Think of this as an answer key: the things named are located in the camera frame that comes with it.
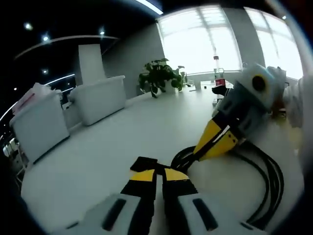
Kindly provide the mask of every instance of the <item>ceiling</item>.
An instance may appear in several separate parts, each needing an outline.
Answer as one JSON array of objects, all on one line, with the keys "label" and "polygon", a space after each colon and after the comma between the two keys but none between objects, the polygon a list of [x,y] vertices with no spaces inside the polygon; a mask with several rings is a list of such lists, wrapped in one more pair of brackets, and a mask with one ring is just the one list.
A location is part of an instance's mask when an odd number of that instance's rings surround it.
[{"label": "ceiling", "polygon": [[[228,7],[249,6],[269,13],[273,12],[262,0],[148,0],[167,14],[189,6],[220,3]],[[78,44],[100,43],[104,52],[115,42],[114,39],[72,39],[51,44],[25,53],[22,51],[42,42],[43,35],[51,39],[74,35],[105,35],[119,39],[152,24],[158,16],[135,0],[54,0],[31,3],[30,1],[6,2],[5,15],[0,38],[0,117],[35,82],[47,83],[73,73],[73,56]],[[33,26],[32,31],[24,23]],[[74,79],[58,83],[58,89],[65,90],[74,85]],[[0,123],[0,136],[8,132],[7,115]]]}]

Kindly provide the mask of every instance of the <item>green plant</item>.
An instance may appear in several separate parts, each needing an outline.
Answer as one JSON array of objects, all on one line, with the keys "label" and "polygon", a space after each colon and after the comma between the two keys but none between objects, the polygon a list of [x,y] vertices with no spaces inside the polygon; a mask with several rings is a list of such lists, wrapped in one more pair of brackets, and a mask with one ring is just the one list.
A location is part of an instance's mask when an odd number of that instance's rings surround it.
[{"label": "green plant", "polygon": [[139,75],[139,86],[140,89],[145,92],[145,85],[150,85],[149,90],[152,97],[157,98],[156,94],[158,88],[162,92],[165,90],[165,82],[171,80],[171,85],[177,88],[179,91],[182,90],[184,81],[186,82],[187,75],[185,72],[179,70],[185,68],[184,66],[178,66],[176,70],[173,70],[169,65],[166,64],[168,59],[163,58],[160,60],[153,60],[145,64],[145,71]]}]

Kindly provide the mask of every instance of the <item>bright window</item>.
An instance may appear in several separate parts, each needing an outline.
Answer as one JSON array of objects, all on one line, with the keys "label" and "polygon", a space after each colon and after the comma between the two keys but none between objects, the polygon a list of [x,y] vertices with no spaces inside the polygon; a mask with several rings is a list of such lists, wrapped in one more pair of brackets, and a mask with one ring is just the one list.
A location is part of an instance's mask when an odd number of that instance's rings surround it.
[{"label": "bright window", "polygon": [[293,35],[283,20],[265,12],[246,8],[258,34],[265,65],[281,67],[287,76],[303,76],[301,59]]},{"label": "bright window", "polygon": [[185,66],[189,74],[213,72],[213,56],[218,55],[224,70],[241,69],[237,42],[219,6],[189,8],[161,17],[158,22],[170,66]]}]

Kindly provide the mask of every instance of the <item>white table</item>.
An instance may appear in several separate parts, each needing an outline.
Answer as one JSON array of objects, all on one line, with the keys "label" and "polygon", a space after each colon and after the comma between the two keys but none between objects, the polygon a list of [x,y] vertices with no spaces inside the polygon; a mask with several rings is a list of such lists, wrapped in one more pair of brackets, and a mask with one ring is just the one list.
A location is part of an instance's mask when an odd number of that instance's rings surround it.
[{"label": "white table", "polygon": [[[46,231],[81,219],[92,206],[120,192],[138,156],[169,165],[182,149],[196,145],[213,112],[210,87],[198,92],[163,94],[146,99],[90,126],[82,127],[29,169],[22,197]],[[284,129],[268,123],[255,132],[255,145],[273,157],[285,178],[281,204],[267,227],[272,231],[291,211],[303,192],[303,176]],[[198,191],[247,219],[260,204],[265,185],[250,165],[231,157],[194,163],[189,175]],[[157,183],[155,215],[150,234],[166,234]]]}]

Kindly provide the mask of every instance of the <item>yellow label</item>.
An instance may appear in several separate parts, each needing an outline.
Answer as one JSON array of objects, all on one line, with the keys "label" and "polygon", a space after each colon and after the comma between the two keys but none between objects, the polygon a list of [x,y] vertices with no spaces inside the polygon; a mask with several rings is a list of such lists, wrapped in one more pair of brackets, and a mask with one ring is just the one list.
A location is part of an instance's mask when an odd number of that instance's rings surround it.
[{"label": "yellow label", "polygon": [[209,151],[207,151],[202,158],[200,158],[200,161],[212,157],[218,157],[235,147],[237,143],[237,138],[230,131],[227,131],[225,135]]},{"label": "yellow label", "polygon": [[155,170],[145,170],[143,172],[138,172],[132,176],[131,180],[152,182],[154,172]]},{"label": "yellow label", "polygon": [[177,171],[177,170],[166,168],[165,174],[166,174],[167,181],[189,180],[188,176],[186,176],[184,173]]},{"label": "yellow label", "polygon": [[208,143],[213,137],[216,136],[216,134],[220,131],[220,127],[215,123],[215,121],[210,120],[206,128],[199,140],[198,145],[196,146],[194,153],[198,152],[200,149],[202,149],[203,146],[205,146],[206,143]]}]

